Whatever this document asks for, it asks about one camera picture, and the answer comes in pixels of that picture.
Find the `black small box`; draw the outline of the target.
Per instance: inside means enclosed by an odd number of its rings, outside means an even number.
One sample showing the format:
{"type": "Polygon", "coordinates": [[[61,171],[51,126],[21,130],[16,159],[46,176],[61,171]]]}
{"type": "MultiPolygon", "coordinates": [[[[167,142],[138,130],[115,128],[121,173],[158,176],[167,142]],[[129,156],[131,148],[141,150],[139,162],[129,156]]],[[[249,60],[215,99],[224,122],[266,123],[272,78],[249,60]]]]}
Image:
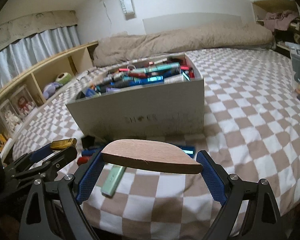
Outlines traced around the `black small box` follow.
{"type": "Polygon", "coordinates": [[[81,138],[82,147],[84,150],[88,150],[97,146],[95,137],[86,135],[81,138]]]}

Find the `shiny blue lighter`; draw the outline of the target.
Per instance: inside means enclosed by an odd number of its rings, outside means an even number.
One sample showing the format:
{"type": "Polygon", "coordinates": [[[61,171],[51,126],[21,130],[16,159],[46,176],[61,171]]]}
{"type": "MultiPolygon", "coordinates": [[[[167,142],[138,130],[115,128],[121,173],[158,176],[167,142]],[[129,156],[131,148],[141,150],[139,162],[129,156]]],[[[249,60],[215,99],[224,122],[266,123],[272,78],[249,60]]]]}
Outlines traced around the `shiny blue lighter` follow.
{"type": "Polygon", "coordinates": [[[196,149],[193,146],[181,146],[178,145],[178,147],[183,150],[190,158],[194,158],[194,155],[196,153],[196,149]]]}

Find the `dark blue text lighter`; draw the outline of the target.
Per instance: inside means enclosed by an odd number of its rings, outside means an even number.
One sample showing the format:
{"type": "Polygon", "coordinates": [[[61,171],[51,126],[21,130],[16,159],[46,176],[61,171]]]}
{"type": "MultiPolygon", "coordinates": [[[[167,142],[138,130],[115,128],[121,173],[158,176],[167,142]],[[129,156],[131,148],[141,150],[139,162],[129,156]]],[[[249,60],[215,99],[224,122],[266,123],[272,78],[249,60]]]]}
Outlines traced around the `dark blue text lighter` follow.
{"type": "Polygon", "coordinates": [[[90,149],[90,150],[83,150],[81,155],[83,157],[90,157],[92,156],[94,153],[98,153],[101,149],[100,148],[94,148],[94,149],[90,149]]]}

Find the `beige quilted duvet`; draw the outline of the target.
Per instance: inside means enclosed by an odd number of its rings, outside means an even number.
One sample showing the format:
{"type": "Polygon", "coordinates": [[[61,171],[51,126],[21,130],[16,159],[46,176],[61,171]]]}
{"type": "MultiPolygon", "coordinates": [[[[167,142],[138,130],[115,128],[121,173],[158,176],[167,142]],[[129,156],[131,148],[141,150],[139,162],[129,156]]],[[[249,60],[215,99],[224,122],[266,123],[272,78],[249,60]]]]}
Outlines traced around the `beige quilted duvet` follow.
{"type": "Polygon", "coordinates": [[[155,55],[207,48],[270,48],[273,42],[272,32],[256,23],[212,22],[154,34],[117,34],[104,38],[94,50],[93,64],[105,67],[155,55]]]}

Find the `light blue curtain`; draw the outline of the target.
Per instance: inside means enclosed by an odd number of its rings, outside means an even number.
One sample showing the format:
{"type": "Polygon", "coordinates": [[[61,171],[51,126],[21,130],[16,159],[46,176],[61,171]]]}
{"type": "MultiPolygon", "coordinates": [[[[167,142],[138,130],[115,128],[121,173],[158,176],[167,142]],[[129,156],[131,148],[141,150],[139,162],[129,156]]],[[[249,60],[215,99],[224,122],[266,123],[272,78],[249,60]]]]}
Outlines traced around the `light blue curtain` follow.
{"type": "Polygon", "coordinates": [[[0,89],[38,62],[79,45],[76,25],[46,30],[8,45],[0,51],[0,89]]]}

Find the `green avocado plush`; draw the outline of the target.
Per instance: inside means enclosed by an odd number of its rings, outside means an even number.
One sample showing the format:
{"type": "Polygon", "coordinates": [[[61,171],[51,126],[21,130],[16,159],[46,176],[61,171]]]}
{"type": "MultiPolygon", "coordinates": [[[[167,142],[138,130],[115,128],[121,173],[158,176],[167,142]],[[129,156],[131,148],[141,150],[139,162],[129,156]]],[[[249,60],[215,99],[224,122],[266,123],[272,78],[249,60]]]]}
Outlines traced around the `green avocado plush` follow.
{"type": "Polygon", "coordinates": [[[72,79],[71,74],[64,72],[64,73],[59,74],[55,81],[61,85],[65,85],[68,82],[70,82],[71,79],[72,79]]]}

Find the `framed doll display box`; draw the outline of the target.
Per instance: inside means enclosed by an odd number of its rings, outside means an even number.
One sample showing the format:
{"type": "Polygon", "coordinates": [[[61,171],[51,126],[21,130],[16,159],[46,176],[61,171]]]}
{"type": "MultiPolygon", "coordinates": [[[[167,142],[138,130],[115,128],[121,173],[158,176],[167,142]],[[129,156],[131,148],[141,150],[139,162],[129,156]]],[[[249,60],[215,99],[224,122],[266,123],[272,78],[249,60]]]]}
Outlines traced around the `framed doll display box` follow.
{"type": "Polygon", "coordinates": [[[26,85],[19,87],[11,96],[10,101],[21,120],[25,120],[34,109],[37,108],[35,101],[26,85]]]}

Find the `white cardboard shoe box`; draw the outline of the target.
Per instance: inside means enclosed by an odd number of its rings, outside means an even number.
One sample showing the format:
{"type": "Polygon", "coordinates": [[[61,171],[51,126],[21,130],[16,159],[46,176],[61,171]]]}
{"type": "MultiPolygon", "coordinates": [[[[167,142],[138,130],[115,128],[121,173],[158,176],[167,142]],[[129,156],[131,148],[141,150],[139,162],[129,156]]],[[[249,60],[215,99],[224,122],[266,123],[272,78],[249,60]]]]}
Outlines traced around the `white cardboard shoe box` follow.
{"type": "Polygon", "coordinates": [[[85,96],[84,87],[66,105],[84,135],[98,140],[196,134],[204,128],[204,78],[189,53],[173,54],[192,67],[190,81],[159,82],[85,96]]]}

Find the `teal printed lighter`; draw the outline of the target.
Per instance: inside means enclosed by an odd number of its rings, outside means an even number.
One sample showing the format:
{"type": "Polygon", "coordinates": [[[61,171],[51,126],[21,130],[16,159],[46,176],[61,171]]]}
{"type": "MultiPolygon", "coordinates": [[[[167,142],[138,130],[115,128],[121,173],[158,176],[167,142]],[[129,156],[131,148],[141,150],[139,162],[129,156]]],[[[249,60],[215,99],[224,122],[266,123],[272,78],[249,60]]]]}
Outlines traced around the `teal printed lighter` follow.
{"type": "Polygon", "coordinates": [[[147,68],[138,68],[131,70],[131,73],[152,73],[152,72],[161,72],[165,70],[169,70],[172,68],[179,68],[180,64],[178,62],[168,63],[168,64],[160,64],[155,66],[149,66],[147,68]]]}

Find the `mint green lighter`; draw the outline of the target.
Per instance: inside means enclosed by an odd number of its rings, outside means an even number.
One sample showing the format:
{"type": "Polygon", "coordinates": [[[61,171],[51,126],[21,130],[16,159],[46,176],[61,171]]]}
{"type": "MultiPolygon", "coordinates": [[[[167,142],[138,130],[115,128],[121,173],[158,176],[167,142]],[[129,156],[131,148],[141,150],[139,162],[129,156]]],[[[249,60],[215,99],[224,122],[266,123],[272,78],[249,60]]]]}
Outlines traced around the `mint green lighter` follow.
{"type": "Polygon", "coordinates": [[[101,193],[112,198],[123,177],[126,167],[113,165],[104,184],[101,187],[101,193]]]}

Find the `red lighter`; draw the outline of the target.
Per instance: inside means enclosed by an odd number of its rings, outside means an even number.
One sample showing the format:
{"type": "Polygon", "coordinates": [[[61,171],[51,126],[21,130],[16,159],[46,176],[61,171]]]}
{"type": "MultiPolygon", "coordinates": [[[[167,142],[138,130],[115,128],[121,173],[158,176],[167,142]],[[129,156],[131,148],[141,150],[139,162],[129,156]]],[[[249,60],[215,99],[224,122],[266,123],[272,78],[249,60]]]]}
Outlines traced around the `red lighter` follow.
{"type": "Polygon", "coordinates": [[[81,166],[83,164],[86,164],[88,161],[90,160],[90,156],[82,156],[82,157],[79,157],[77,159],[77,165],[78,166],[81,166]]]}

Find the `purple plush toy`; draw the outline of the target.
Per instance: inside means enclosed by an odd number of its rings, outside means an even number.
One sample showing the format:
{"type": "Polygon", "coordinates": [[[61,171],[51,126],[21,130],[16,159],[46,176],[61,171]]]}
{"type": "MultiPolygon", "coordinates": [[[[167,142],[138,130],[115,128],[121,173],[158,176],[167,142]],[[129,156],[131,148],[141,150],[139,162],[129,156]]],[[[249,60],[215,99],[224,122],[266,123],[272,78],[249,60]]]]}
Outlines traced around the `purple plush toy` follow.
{"type": "Polygon", "coordinates": [[[43,89],[43,97],[45,98],[45,100],[47,100],[48,98],[53,96],[53,94],[55,94],[56,90],[61,88],[62,86],[63,85],[58,82],[52,82],[52,83],[47,84],[45,86],[45,88],[43,89]]]}

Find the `pink clothes pile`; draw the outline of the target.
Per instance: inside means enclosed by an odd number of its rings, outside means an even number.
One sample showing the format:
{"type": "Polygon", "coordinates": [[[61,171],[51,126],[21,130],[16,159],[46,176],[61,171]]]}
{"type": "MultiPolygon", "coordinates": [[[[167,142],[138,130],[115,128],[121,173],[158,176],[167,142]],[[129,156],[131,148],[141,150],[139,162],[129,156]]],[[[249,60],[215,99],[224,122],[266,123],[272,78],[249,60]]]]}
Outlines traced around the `pink clothes pile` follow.
{"type": "Polygon", "coordinates": [[[275,29],[286,31],[288,30],[290,23],[298,17],[299,13],[291,10],[276,13],[268,12],[263,19],[264,27],[271,32],[274,32],[275,29]]]}

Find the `wooden half-round block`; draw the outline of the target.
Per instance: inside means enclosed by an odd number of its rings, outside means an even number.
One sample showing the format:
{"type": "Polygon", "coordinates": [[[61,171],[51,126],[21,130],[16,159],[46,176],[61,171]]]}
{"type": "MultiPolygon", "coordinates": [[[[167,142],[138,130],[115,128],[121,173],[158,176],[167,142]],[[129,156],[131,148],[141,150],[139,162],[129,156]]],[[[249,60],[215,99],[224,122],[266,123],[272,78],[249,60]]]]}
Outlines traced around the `wooden half-round block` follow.
{"type": "Polygon", "coordinates": [[[102,150],[106,163],[140,170],[199,174],[203,167],[181,148],[160,141],[120,139],[102,150]]]}

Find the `white headboard panel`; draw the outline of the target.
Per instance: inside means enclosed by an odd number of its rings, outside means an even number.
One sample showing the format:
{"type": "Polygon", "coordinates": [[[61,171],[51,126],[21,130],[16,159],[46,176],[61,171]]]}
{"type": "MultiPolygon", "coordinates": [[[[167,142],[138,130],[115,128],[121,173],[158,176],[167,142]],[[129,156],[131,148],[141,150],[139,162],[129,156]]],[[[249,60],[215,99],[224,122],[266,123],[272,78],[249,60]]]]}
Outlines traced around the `white headboard panel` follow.
{"type": "Polygon", "coordinates": [[[242,23],[240,16],[211,12],[185,12],[179,14],[169,14],[145,18],[142,21],[146,34],[196,27],[206,23],[242,23]]]}

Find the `beige curtain valance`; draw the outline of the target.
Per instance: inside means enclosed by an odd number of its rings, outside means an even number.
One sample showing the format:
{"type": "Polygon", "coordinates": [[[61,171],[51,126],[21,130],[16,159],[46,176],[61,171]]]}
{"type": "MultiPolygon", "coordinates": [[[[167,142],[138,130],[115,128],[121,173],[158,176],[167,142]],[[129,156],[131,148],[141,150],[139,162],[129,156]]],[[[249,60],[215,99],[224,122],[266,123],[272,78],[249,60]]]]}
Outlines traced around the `beige curtain valance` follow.
{"type": "Polygon", "coordinates": [[[38,12],[9,20],[0,25],[0,51],[22,38],[76,24],[77,17],[74,10],[38,12]]]}

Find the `wooden bedside shelf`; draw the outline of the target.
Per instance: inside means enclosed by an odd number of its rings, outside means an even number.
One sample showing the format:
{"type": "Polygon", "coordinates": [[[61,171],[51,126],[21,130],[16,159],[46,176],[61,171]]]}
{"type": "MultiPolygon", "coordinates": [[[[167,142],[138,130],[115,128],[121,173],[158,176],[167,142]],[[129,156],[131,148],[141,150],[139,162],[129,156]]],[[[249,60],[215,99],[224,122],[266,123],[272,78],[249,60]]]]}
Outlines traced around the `wooden bedside shelf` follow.
{"type": "MultiPolygon", "coordinates": [[[[6,100],[10,100],[12,94],[23,85],[26,86],[37,106],[44,105],[46,99],[43,96],[43,89],[55,81],[59,74],[69,73],[74,79],[93,69],[93,51],[97,46],[97,41],[76,46],[31,66],[0,89],[0,106],[6,100]]],[[[0,133],[6,138],[14,136],[2,116],[0,116],[0,133]]]]}

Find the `white hanging tissue pouch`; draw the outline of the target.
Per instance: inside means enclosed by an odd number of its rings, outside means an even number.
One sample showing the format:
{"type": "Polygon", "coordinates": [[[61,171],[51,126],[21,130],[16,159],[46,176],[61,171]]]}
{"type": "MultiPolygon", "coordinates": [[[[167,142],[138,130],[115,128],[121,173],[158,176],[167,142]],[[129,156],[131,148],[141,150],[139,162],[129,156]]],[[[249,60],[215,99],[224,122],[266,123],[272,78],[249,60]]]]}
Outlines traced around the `white hanging tissue pouch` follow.
{"type": "Polygon", "coordinates": [[[120,4],[125,15],[134,15],[132,0],[120,0],[120,4]]]}

